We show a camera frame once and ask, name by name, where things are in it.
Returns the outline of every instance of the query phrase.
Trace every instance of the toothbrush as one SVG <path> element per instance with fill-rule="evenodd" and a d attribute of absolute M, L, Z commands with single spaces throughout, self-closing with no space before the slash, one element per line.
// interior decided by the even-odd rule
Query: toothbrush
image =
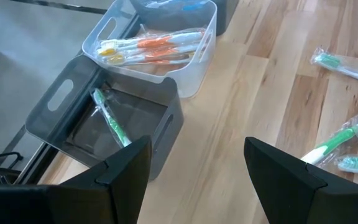
<path fill-rule="evenodd" d="M 320 144 L 317 148 L 313 149 L 305 156 L 301 158 L 302 161 L 316 165 L 322 159 L 324 159 L 328 154 L 333 152 L 342 143 L 350 140 L 358 134 L 358 124 L 346 128 L 335 134 L 330 140 Z"/>
<path fill-rule="evenodd" d="M 144 64 L 152 64 L 152 65 L 180 65 L 184 63 L 189 63 L 191 61 L 191 58 L 185 58 L 185 59 L 179 59 L 179 60 L 154 60 L 151 62 L 140 62 L 137 63 L 138 65 L 144 65 Z"/>
<path fill-rule="evenodd" d="M 164 7 L 166 6 L 167 4 L 172 4 L 174 2 L 181 2 L 181 0 L 168 0 L 168 1 L 162 1 L 162 2 L 157 2 L 157 1 L 152 1 L 150 3 L 148 3 L 146 5 L 146 7 L 149 7 L 149 8 L 152 8 L 152 9 L 158 9 L 160 7 Z M 187 3 L 186 6 L 184 6 L 182 8 L 182 10 L 184 11 L 190 11 L 192 9 L 198 9 L 200 8 L 201 6 L 203 6 L 204 4 L 206 4 L 206 1 L 200 1 L 200 2 L 196 2 L 194 4 L 189 4 Z"/>
<path fill-rule="evenodd" d="M 92 99 L 97 108 L 101 110 L 101 113 L 106 120 L 111 132 L 113 133 L 114 138 L 120 144 L 121 147 L 126 147 L 131 143 L 131 140 L 127 137 L 125 131 L 121 128 L 118 122 L 114 119 L 114 114 L 112 113 L 110 107 L 106 105 L 106 97 L 99 89 L 94 89 L 91 93 Z"/>
<path fill-rule="evenodd" d="M 184 43 L 199 42 L 203 38 L 204 33 L 205 29 L 201 28 L 193 32 L 183 30 L 170 34 L 145 36 L 144 38 L 130 40 L 104 40 L 100 43 L 97 53 L 100 56 L 108 56 L 125 50 L 179 46 Z"/>
<path fill-rule="evenodd" d="M 172 57 L 180 54 L 192 54 L 197 50 L 198 44 L 183 45 L 179 47 L 163 48 L 151 50 L 137 55 L 126 56 L 124 54 L 115 54 L 106 59 L 111 65 L 133 65 L 137 63 L 146 63 L 156 60 L 164 60 L 166 57 Z"/>
<path fill-rule="evenodd" d="M 327 68 L 328 70 L 337 71 L 358 80 L 358 72 L 354 72 L 345 67 L 342 64 L 341 59 L 331 54 L 325 53 L 322 49 L 319 49 L 319 53 L 312 58 L 312 62 L 317 63 L 318 65 Z"/>
<path fill-rule="evenodd" d="M 358 156 L 346 156 L 337 166 L 341 171 L 358 174 Z"/>

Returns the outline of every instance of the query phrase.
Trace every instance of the black cable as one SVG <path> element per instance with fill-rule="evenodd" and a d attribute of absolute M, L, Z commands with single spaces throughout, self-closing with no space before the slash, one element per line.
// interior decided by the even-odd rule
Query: black cable
<path fill-rule="evenodd" d="M 15 161 L 8 167 L 8 169 L 12 169 L 17 162 L 21 161 L 23 159 L 23 156 L 20 155 L 20 153 L 18 152 L 7 152 L 7 153 L 1 153 L 0 157 L 6 157 L 6 156 L 11 156 L 11 155 L 16 155 L 16 159 Z"/>

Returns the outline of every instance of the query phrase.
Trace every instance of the storage bin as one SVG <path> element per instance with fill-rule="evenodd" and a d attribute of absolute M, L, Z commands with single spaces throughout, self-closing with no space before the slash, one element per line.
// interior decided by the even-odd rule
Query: storage bin
<path fill-rule="evenodd" d="M 142 18 L 142 21 L 149 28 L 154 28 L 158 26 L 165 26 L 164 29 L 170 30 L 173 26 L 167 26 L 169 23 L 175 23 L 176 21 L 181 21 L 180 19 L 175 19 L 173 17 L 169 18 L 170 21 L 167 21 L 166 18 L 161 21 L 155 18 L 160 16 L 155 16 L 156 14 L 161 14 L 161 9 L 147 7 L 147 4 L 150 2 L 172 2 L 172 1 L 187 1 L 187 0 L 130 0 L 133 6 L 135 7 L 137 13 Z M 212 0 L 217 7 L 216 13 L 216 35 L 223 34 L 227 27 L 229 26 L 230 20 L 236 10 L 236 7 L 239 3 L 239 0 Z"/>
<path fill-rule="evenodd" d="M 150 179 L 155 179 L 183 124 L 177 85 L 171 78 L 151 83 L 109 72 L 79 56 L 31 111 L 26 129 L 83 164 L 96 165 L 121 149 L 91 99 L 91 90 L 104 86 L 114 92 L 109 104 L 129 139 L 151 136 Z"/>
<path fill-rule="evenodd" d="M 134 5 L 128 0 L 116 0 L 89 36 L 83 42 L 83 52 L 100 66 L 116 73 L 127 75 L 154 83 L 161 83 L 169 77 L 176 81 L 179 96 L 193 96 L 201 85 L 208 66 L 212 60 L 216 41 L 216 5 L 212 1 L 187 0 L 186 5 L 194 4 L 195 7 L 183 7 L 177 9 L 176 5 L 155 14 L 151 21 L 143 21 L 139 17 Z M 191 61 L 178 70 L 172 70 L 165 75 L 153 75 L 126 67 L 117 67 L 99 63 L 94 56 L 94 50 L 98 40 L 102 39 L 126 39 L 139 33 L 140 25 L 161 31 L 174 31 L 194 27 L 205 27 L 206 32 L 201 39 Z"/>

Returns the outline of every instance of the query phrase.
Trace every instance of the gray floor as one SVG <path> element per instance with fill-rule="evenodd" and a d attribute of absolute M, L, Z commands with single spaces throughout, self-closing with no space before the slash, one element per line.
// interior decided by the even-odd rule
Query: gray floor
<path fill-rule="evenodd" d="M 109 6 L 111 0 L 99 3 L 100 7 Z M 97 14 L 0 0 L 0 152 L 100 18 Z M 19 167 L 40 143 L 28 134 L 24 136 L 15 149 L 26 157 Z"/>

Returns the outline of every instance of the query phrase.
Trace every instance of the wooden countertop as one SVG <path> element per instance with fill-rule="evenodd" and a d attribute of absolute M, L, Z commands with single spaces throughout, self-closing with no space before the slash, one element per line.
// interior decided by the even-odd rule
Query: wooden countertop
<path fill-rule="evenodd" d="M 358 0 L 240 0 L 139 223 L 267 223 L 244 138 L 301 157 L 358 114 L 358 81 L 310 65 L 319 45 L 358 67 Z M 86 169 L 59 154 L 40 183 Z"/>

